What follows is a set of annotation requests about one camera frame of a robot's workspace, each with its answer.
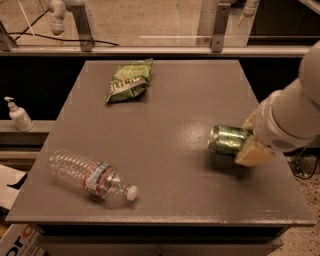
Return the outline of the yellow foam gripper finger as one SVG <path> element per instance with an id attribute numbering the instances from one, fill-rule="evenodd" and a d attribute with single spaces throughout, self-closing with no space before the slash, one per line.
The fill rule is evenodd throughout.
<path id="1" fill-rule="evenodd" d="M 235 157 L 235 163 L 253 167 L 272 160 L 274 157 L 275 153 L 272 149 L 263 145 L 255 136 L 251 135 Z"/>
<path id="2" fill-rule="evenodd" d="M 257 110 L 254 110 L 249 117 L 243 122 L 242 128 L 246 130 L 252 130 L 254 128 L 254 120 L 257 114 Z"/>

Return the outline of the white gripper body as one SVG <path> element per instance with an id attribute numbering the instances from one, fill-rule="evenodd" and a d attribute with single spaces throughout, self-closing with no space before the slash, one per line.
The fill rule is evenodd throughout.
<path id="1" fill-rule="evenodd" d="M 258 107 L 254 135 L 265 146 L 290 152 L 320 135 L 320 84 L 297 78 L 268 96 Z"/>

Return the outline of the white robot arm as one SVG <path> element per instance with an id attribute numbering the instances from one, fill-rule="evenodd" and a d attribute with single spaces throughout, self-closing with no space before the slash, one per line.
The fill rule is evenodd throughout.
<path id="1" fill-rule="evenodd" d="M 303 57 L 298 77 L 264 99 L 243 123 L 253 134 L 235 162 L 253 167 L 312 144 L 320 135 L 320 42 Z"/>

